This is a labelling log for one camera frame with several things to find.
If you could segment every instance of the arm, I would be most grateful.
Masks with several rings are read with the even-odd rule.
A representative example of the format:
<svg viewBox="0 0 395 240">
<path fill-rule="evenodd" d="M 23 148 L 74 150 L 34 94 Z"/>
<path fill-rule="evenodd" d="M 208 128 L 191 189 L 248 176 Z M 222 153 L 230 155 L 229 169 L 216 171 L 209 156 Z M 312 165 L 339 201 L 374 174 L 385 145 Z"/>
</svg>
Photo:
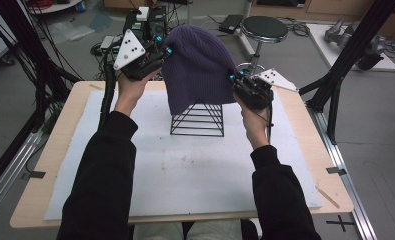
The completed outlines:
<svg viewBox="0 0 395 240">
<path fill-rule="evenodd" d="M 253 195 L 266 239 L 321 239 L 313 225 L 299 180 L 290 166 L 282 165 L 276 149 L 266 137 L 268 113 L 252 111 L 234 95 L 242 108 L 247 138 L 253 147 L 251 158 Z"/>
<path fill-rule="evenodd" d="M 119 77 L 115 111 L 85 148 L 57 239 L 127 238 L 138 129 L 129 116 L 157 72 L 137 82 Z"/>
</svg>

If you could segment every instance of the purple beanie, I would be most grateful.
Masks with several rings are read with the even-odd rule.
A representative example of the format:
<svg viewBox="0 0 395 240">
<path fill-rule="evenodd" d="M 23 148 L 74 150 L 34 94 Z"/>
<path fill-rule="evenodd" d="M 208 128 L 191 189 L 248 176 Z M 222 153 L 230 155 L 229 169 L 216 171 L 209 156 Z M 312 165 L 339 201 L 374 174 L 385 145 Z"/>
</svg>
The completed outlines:
<svg viewBox="0 0 395 240">
<path fill-rule="evenodd" d="M 169 33 L 165 45 L 173 50 L 162 67 L 171 115 L 183 113 L 199 99 L 217 105 L 235 102 L 228 74 L 236 67 L 218 37 L 181 25 Z"/>
</svg>

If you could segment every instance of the concrete floor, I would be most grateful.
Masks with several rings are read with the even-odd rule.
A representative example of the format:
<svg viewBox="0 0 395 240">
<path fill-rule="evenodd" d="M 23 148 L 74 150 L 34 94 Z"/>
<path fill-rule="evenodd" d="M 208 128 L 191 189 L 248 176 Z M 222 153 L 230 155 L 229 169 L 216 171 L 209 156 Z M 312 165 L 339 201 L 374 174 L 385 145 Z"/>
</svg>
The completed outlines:
<svg viewBox="0 0 395 240">
<path fill-rule="evenodd" d="M 225 14 L 236 11 L 218 10 L 222 13 L 226 11 Z M 85 13 L 68 9 L 47 14 L 45 18 L 49 23 L 73 19 L 75 26 L 88 26 L 96 18 L 104 17 L 101 14 L 98 8 L 88 9 Z M 109 21 L 106 28 L 79 41 L 57 44 L 59 51 L 84 79 L 92 80 L 98 73 L 98 63 L 89 53 L 91 47 L 101 42 L 106 35 L 119 34 L 123 27 L 122 14 L 110 15 L 119 16 L 120 21 Z M 202 17 L 195 24 L 215 29 L 217 26 L 210 21 Z M 236 63 L 245 61 L 244 51 L 235 37 L 221 39 Z M 48 41 L 43 41 L 43 44 L 56 62 Z M 310 37 L 298 37 L 290 33 L 282 43 L 263 45 L 261 56 L 261 65 L 275 68 L 298 87 L 321 78 L 328 71 L 327 64 Z M 312 92 L 308 93 L 303 99 L 308 100 L 312 95 Z M 0 157 L 33 110 L 34 87 L 19 64 L 5 66 L 0 63 Z M 341 154 L 376 237 L 395 239 L 395 72 L 352 71 L 347 75 L 342 85 L 336 132 Z M 31 166 L 38 157 L 39 154 L 31 160 Z M 19 177 L 0 204 L 0 239 L 55 239 L 56 228 L 10 227 L 11 215 L 26 184 L 27 181 Z M 350 214 L 340 217 L 344 222 L 353 222 Z M 339 221 L 337 215 L 316 215 L 314 221 L 323 239 L 360 239 L 353 225 L 345 225 L 343 229 L 339 224 L 327 223 Z"/>
</svg>

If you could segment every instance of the wooden table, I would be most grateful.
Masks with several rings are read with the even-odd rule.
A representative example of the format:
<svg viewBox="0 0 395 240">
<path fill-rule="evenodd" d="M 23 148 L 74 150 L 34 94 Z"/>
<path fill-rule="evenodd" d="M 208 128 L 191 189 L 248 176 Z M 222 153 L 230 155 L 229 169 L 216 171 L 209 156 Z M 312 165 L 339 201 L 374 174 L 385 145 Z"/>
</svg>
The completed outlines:
<svg viewBox="0 0 395 240">
<path fill-rule="evenodd" d="M 149 82 L 146 90 L 164 90 L 164 82 Z M 46 172 L 43 179 L 31 178 L 13 213 L 10 225 L 13 228 L 51 227 L 60 226 L 59 221 L 45 221 L 44 215 L 50 201 L 54 182 L 76 125 L 81 118 L 84 107 L 91 91 L 104 90 L 104 82 L 78 82 L 66 101 L 63 111 L 44 148 L 35 171 Z M 323 207 L 311 210 L 312 214 L 348 213 L 353 210 L 352 201 L 338 174 L 329 174 L 327 168 L 334 167 L 331 158 L 315 128 L 309 113 L 298 93 L 283 89 L 274 89 L 279 94 L 285 112 L 307 161 L 314 183 L 320 192 Z M 235 218 L 255 217 L 250 215 L 234 216 Z M 190 216 L 187 219 L 177 219 L 175 216 L 139 219 L 146 221 L 180 221 L 199 220 L 203 216 Z M 205 219 L 220 219 L 219 214 L 204 216 Z"/>
</svg>

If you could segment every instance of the black jacket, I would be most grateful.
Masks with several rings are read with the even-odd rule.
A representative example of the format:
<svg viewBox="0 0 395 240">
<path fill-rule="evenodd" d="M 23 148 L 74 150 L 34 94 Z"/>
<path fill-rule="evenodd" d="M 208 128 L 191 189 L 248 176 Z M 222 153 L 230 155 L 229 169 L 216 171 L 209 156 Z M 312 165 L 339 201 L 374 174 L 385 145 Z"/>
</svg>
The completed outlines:
<svg viewBox="0 0 395 240">
<path fill-rule="evenodd" d="M 127 239 L 138 126 L 119 112 L 90 139 L 63 207 L 57 239 Z M 300 183 L 276 149 L 264 146 L 251 157 L 253 194 L 266 239 L 321 239 Z"/>
</svg>

